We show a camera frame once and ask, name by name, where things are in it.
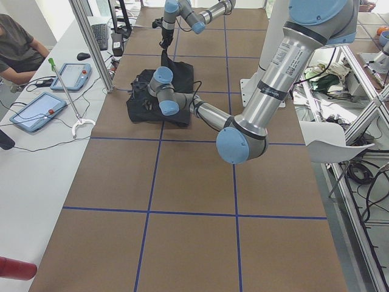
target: black t-shirt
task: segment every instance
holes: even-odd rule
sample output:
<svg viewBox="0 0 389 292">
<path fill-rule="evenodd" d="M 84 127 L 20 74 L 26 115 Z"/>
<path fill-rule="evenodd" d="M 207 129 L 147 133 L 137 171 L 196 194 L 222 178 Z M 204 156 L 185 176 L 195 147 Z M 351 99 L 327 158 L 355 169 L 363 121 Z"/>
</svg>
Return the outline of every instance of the black t-shirt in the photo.
<svg viewBox="0 0 389 292">
<path fill-rule="evenodd" d="M 30 47 L 31 34 L 5 14 L 0 14 L 0 72 L 13 68 L 16 72 L 35 71 L 41 66 L 43 56 Z"/>
</svg>

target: blue tablet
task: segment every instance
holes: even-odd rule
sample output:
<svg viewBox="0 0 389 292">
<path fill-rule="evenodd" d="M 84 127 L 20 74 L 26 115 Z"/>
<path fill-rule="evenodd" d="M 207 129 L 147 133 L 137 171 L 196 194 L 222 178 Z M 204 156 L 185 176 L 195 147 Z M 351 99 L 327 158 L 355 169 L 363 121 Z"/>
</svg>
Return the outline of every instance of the blue tablet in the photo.
<svg viewBox="0 0 389 292">
<path fill-rule="evenodd" d="M 79 91 L 91 74 L 90 64 L 65 63 L 58 71 L 68 91 Z M 50 86 L 51 90 L 63 91 L 62 84 L 56 77 Z"/>
<path fill-rule="evenodd" d="M 10 121 L 27 132 L 35 132 L 51 121 L 51 118 L 56 116 L 65 106 L 64 100 L 44 92 L 14 114 Z"/>
</svg>

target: black cloth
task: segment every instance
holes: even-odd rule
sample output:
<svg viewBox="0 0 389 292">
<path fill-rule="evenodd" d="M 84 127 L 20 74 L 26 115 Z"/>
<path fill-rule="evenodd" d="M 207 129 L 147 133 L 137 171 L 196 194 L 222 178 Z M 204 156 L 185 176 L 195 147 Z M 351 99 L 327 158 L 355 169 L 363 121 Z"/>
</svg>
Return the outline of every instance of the black cloth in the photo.
<svg viewBox="0 0 389 292">
<path fill-rule="evenodd" d="M 44 57 L 30 47 L 31 34 L 6 14 L 0 14 L 0 72 L 9 67 L 16 72 L 36 71 Z"/>
<path fill-rule="evenodd" d="M 174 90 L 181 93 L 193 92 L 193 66 L 184 62 L 174 62 L 164 50 L 161 55 L 161 66 L 168 67 L 173 72 Z M 133 91 L 127 100 L 128 116 L 132 122 L 167 121 L 179 127 L 187 127 L 190 123 L 190 113 L 180 110 L 172 116 L 164 116 L 159 108 L 156 97 L 147 91 L 147 85 L 151 81 L 154 69 L 143 70 L 131 83 Z"/>
</svg>

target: tablet screen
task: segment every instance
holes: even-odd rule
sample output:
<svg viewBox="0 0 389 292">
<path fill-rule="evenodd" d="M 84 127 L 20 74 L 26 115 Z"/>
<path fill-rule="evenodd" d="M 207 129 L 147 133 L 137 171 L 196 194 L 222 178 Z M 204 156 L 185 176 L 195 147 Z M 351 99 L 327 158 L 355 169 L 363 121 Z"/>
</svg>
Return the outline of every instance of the tablet screen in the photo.
<svg viewBox="0 0 389 292">
<path fill-rule="evenodd" d="M 60 100 L 54 99 L 48 94 L 42 95 L 32 104 L 22 109 L 19 114 L 14 117 L 16 122 L 22 122 L 27 127 L 32 127 L 40 118 L 49 115 L 49 110 L 61 103 Z"/>
<path fill-rule="evenodd" d="M 84 69 L 83 64 L 67 64 L 61 72 L 62 81 L 65 83 L 65 87 L 76 87 L 77 81 L 80 78 L 82 70 Z M 62 87 L 61 82 L 57 80 L 54 86 Z"/>
</svg>

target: keyboard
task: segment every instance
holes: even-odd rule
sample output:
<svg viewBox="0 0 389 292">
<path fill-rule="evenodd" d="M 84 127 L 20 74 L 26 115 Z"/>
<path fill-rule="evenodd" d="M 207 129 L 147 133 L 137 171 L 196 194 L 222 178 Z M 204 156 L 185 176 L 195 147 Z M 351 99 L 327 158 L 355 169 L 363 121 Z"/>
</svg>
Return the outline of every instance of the keyboard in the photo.
<svg viewBox="0 0 389 292">
<path fill-rule="evenodd" d="M 108 49 L 108 26 L 105 23 L 91 25 L 100 50 Z"/>
</svg>

